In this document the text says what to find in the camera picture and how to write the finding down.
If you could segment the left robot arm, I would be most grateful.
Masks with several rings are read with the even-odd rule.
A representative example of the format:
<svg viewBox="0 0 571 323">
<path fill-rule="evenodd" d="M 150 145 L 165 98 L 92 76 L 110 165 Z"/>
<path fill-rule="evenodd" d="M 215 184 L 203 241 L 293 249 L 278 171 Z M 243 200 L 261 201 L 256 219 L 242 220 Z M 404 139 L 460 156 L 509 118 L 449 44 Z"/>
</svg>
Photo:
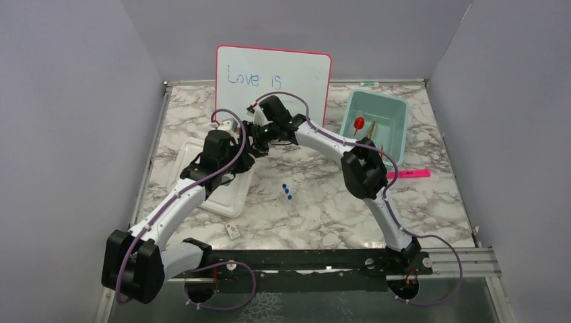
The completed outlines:
<svg viewBox="0 0 571 323">
<path fill-rule="evenodd" d="M 109 235 L 101 282 L 115 292 L 118 304 L 147 304 L 168 279 L 185 272 L 200 277 L 223 266 L 212 261 L 209 244 L 194 238 L 173 250 L 164 246 L 184 218 L 224 185 L 225 175 L 241 174 L 253 166 L 251 136 L 244 127 L 240 130 L 239 137 L 228 130 L 209 131 L 202 152 L 181 172 L 174 188 L 149 217 Z"/>
</svg>

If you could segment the red capped squeeze bottle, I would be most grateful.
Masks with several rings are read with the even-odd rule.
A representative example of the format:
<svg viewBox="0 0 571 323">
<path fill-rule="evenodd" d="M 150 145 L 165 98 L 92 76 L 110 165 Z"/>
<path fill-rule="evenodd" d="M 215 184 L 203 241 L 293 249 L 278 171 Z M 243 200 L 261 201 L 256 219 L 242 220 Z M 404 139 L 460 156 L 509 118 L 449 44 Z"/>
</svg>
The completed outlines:
<svg viewBox="0 0 571 323">
<path fill-rule="evenodd" d="M 359 116 L 354 120 L 354 136 L 364 128 L 365 123 L 366 121 L 362 116 Z"/>
</svg>

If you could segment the white plastic container lid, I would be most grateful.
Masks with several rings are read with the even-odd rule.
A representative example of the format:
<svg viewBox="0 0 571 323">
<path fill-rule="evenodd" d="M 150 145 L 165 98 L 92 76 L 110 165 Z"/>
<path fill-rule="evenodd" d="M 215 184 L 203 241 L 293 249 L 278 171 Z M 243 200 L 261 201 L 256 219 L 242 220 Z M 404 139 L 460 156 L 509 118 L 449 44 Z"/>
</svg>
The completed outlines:
<svg viewBox="0 0 571 323">
<path fill-rule="evenodd" d="M 203 140 L 190 138 L 186 140 L 178 151 L 178 155 L 171 169 L 166 190 L 170 192 L 180 178 L 180 173 L 190 162 L 202 152 Z M 235 179 L 223 186 L 219 186 L 205 202 L 200 205 L 201 209 L 212 211 L 218 215 L 235 218 L 242 212 L 246 203 L 246 196 L 254 175 L 255 166 L 241 174 L 237 174 Z"/>
</svg>

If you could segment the clear plastic test tube rack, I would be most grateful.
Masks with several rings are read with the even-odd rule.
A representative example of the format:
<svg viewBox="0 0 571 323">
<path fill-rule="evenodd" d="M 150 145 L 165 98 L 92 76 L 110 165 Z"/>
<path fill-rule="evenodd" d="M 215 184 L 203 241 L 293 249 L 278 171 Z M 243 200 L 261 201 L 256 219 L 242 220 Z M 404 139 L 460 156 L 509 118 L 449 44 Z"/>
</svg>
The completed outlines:
<svg viewBox="0 0 571 323">
<path fill-rule="evenodd" d="M 282 184 L 287 184 L 287 188 L 290 190 L 290 195 L 292 195 L 292 200 L 287 199 L 287 195 L 282 188 Z M 277 206 L 289 215 L 299 214 L 301 208 L 303 207 L 303 193 L 302 187 L 295 182 L 284 182 L 281 184 L 279 191 L 279 196 L 277 200 Z"/>
</svg>

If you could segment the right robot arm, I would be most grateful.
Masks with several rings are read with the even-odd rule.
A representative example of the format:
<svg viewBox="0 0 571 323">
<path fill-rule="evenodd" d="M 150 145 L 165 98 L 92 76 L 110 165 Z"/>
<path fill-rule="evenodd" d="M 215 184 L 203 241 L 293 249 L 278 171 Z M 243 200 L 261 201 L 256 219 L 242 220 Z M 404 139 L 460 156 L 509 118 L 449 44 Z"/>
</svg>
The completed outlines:
<svg viewBox="0 0 571 323">
<path fill-rule="evenodd" d="M 371 139 L 356 141 L 342 137 L 314 124 L 307 114 L 291 115 L 279 95 L 279 92 L 265 94 L 246 109 L 248 115 L 264 116 L 267 120 L 266 124 L 252 122 L 246 126 L 256 154 L 267 153 L 270 142 L 279 139 L 311 148 L 336 161 L 346 189 L 365 202 L 381 228 L 390 268 L 399 274 L 413 268 L 421 247 L 417 238 L 402 226 L 391 200 L 391 182 L 387 180 L 383 162 L 388 155 L 375 147 Z"/>
</svg>

